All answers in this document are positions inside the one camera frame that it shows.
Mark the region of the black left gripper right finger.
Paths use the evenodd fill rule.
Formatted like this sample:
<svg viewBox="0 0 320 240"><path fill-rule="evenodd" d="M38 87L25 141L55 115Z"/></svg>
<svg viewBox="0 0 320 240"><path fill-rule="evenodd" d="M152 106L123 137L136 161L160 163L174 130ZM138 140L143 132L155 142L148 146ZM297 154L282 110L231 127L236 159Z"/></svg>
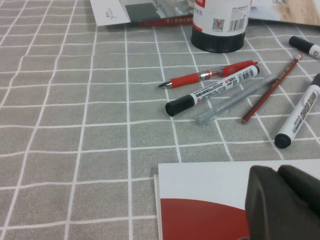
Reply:
<svg viewBox="0 0 320 240"><path fill-rule="evenodd" d="M281 165L277 172L294 193L319 217L320 180L292 165Z"/></svg>

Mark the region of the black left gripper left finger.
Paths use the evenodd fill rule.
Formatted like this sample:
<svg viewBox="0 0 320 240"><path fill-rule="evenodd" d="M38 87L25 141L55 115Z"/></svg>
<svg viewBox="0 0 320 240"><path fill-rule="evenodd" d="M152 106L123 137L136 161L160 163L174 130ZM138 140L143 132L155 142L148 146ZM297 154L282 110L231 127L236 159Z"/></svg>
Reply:
<svg viewBox="0 0 320 240"><path fill-rule="evenodd" d="M250 168L245 213L251 240L320 238L320 216L270 167Z"/></svg>

